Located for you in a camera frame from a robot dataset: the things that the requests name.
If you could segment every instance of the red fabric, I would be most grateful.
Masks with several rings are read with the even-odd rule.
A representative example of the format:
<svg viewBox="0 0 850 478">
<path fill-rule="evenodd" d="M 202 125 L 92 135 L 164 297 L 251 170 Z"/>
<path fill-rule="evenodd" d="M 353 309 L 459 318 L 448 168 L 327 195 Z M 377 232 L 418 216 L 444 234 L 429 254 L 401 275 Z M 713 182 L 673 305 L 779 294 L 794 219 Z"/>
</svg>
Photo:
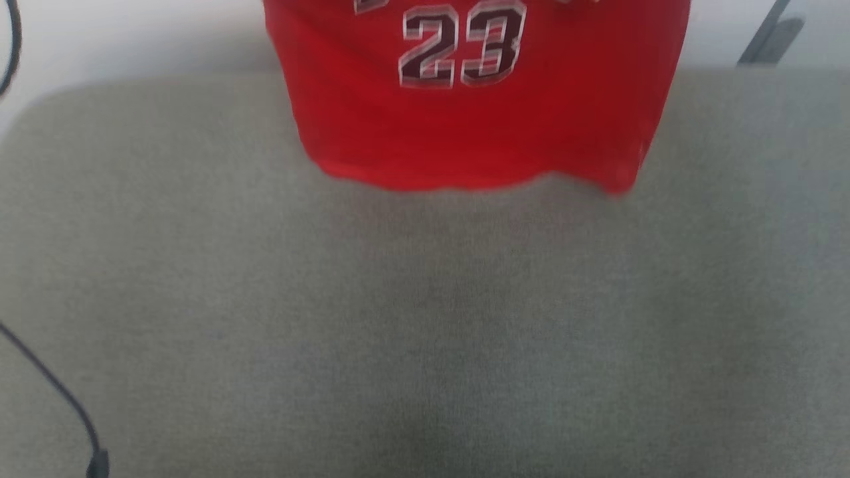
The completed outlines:
<svg viewBox="0 0 850 478">
<path fill-rule="evenodd" d="M 658 127 L 690 1 L 265 0 L 265 9 L 304 148 L 329 174 L 428 190 L 559 171 L 623 192 Z M 430 52 L 417 55 L 431 44 L 448 48 L 439 69 L 419 61 Z"/>
</svg>

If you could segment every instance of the white background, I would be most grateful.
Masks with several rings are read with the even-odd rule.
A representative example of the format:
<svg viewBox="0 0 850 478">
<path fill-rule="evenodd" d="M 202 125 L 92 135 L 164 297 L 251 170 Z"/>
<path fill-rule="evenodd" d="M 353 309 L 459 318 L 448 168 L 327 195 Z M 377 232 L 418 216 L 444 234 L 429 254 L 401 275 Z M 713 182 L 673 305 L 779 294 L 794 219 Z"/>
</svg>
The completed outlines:
<svg viewBox="0 0 850 478">
<path fill-rule="evenodd" d="M 20 71 L 0 131 L 34 99 L 114 78 L 277 68 L 260 0 L 19 0 Z M 774 0 L 693 0 L 683 65 L 732 66 Z M 850 68 L 850 0 L 793 0 L 807 25 L 785 65 Z M 0 12 L 0 48 L 9 44 Z M 5 65 L 7 56 L 0 52 Z"/>
</svg>

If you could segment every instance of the jersey number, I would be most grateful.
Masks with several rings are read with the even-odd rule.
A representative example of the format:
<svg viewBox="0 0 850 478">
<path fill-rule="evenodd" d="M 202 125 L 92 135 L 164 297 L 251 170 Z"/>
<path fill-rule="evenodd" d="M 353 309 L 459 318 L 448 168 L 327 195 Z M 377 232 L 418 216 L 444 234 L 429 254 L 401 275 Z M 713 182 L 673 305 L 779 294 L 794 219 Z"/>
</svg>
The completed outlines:
<svg viewBox="0 0 850 478">
<path fill-rule="evenodd" d="M 485 0 L 467 16 L 468 42 L 482 43 L 481 57 L 464 60 L 461 82 L 468 86 L 498 83 L 513 72 L 525 26 L 519 0 Z M 450 5 L 415 7 L 405 12 L 405 40 L 428 40 L 399 59 L 399 80 L 406 88 L 452 88 L 455 84 L 458 14 Z"/>
</svg>

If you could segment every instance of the thin black cord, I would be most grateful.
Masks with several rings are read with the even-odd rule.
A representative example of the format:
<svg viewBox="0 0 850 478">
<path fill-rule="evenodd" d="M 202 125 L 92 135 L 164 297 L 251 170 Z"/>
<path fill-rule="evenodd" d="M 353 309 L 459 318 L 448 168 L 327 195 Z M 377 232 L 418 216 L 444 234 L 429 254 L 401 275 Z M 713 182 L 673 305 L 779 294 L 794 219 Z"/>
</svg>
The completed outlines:
<svg viewBox="0 0 850 478">
<path fill-rule="evenodd" d="M 39 372 L 44 375 L 44 378 L 50 382 L 50 384 L 62 395 L 62 398 L 68 402 L 71 407 L 74 408 L 76 414 L 82 420 L 82 424 L 86 427 L 86 432 L 88 433 L 88 440 L 92 443 L 92 453 L 97 453 L 100 451 L 100 442 L 98 441 L 98 432 L 94 429 L 94 425 L 92 424 L 91 418 L 88 417 L 88 413 L 86 413 L 85 408 L 80 405 L 80 402 L 74 397 L 74 395 L 65 387 L 65 385 L 53 375 L 52 372 L 44 365 L 38 356 L 30 350 L 29 347 L 26 346 L 18 336 L 14 334 L 8 327 L 6 327 L 2 322 L 0 322 L 0 334 L 4 335 L 9 342 L 12 343 L 20 353 L 23 354 L 35 368 L 38 369 Z"/>
<path fill-rule="evenodd" d="M 3 75 L 3 82 L 0 83 L 0 96 L 6 94 L 9 85 L 12 84 L 12 78 L 18 71 L 18 63 L 20 62 L 20 45 L 22 44 L 21 26 L 20 26 L 20 10 L 18 9 L 18 0 L 6 0 L 8 7 L 8 18 L 12 25 L 12 48 L 8 57 L 8 66 L 6 74 Z"/>
</svg>

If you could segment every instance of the gray fabric surface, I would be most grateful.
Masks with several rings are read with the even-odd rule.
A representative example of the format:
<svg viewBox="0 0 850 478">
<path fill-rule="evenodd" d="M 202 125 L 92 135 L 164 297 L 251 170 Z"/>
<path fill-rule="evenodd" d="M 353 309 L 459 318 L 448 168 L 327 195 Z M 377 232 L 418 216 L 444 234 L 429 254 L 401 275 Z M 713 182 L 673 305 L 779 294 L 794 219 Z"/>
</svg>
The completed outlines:
<svg viewBox="0 0 850 478">
<path fill-rule="evenodd" d="M 683 72 L 619 199 L 328 179 L 277 76 L 59 94 L 0 149 L 0 318 L 116 477 L 847 476 L 848 91 Z M 87 446 L 0 343 L 0 476 Z"/>
</svg>

